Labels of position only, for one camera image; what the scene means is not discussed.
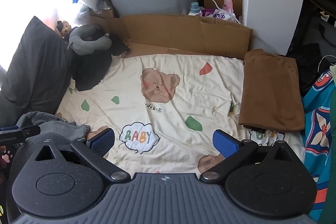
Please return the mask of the light blue denim shorts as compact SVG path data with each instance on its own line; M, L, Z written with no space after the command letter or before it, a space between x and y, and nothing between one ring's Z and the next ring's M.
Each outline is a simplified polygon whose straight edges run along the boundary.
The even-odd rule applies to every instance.
M33 111L23 114L16 124L19 128L39 126L41 135L56 133L69 140L86 137L91 128L86 125L77 125L75 122L67 122L62 118L40 111Z

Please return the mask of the folded brown garment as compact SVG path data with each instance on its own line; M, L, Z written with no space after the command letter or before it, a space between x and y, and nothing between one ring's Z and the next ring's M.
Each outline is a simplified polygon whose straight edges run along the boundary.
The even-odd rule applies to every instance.
M295 59L263 50L246 53L239 124L279 132L304 129Z

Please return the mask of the cream bear print bedsheet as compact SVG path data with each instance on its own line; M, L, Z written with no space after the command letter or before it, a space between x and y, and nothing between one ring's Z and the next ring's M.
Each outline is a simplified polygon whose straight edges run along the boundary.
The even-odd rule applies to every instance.
M200 174L222 161L213 146L220 129L262 146L287 142L305 157L298 134L251 131L239 124L244 65L241 60L202 55L115 58L90 90L71 81L58 116L92 132L115 133L107 159L129 174Z

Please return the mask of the dark grey pillow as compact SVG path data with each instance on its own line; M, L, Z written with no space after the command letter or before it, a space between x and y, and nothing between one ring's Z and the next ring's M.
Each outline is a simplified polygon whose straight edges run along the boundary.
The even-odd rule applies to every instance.
M36 16L13 55L1 94L29 111L56 112L71 79L72 53Z

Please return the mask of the black garment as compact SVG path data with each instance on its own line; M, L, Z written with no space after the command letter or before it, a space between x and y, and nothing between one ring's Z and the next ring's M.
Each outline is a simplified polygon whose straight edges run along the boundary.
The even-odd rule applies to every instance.
M78 91L86 91L95 87L105 77L114 56L124 56L130 48L122 39L110 34L112 45L107 51L94 51L90 55L80 56L72 52L72 78Z

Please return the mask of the grey neck pillow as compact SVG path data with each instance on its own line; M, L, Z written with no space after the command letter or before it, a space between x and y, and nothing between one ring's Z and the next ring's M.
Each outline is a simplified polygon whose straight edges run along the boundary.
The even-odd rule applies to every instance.
M112 45L112 40L100 27L86 24L72 30L68 43L68 47L77 55L85 56L95 51L107 51Z

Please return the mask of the teal patterned cloth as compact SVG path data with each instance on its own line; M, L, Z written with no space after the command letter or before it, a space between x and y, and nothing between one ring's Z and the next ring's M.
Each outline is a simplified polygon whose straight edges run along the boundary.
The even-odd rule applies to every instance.
M305 112L305 133L302 137L305 147L304 165L317 186L315 202L309 213L319 221L327 198L331 163L331 95L335 82L331 71L323 73L303 97Z

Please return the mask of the brown cardboard sheet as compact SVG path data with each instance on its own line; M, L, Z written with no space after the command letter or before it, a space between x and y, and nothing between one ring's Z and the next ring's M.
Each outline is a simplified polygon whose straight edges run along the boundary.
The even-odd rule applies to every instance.
M129 15L110 11L90 13L89 24L119 36L129 57L151 54L215 55L244 59L252 29L220 19L187 15Z

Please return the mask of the small plush doll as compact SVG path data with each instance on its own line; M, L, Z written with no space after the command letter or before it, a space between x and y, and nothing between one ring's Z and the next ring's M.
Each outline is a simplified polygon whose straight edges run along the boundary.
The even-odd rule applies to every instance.
M65 20L58 20L56 24L56 29L58 30L62 38L66 38L67 36L69 36L72 31L71 25Z

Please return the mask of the purple white refill pouch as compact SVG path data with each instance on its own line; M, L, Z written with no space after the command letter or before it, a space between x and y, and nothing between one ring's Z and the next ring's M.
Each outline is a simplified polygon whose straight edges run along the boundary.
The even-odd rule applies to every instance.
M218 6L215 0L211 0L215 8L214 9L203 9L201 12L202 17L220 19L231 23L240 24L238 18L234 13L234 5L232 0L224 0L222 8Z

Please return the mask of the detergent bottle teal cap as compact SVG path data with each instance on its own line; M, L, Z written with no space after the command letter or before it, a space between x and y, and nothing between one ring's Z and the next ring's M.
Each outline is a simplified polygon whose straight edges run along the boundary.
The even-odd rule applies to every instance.
M191 2L189 16L198 16L202 12L202 8L199 6L198 2Z

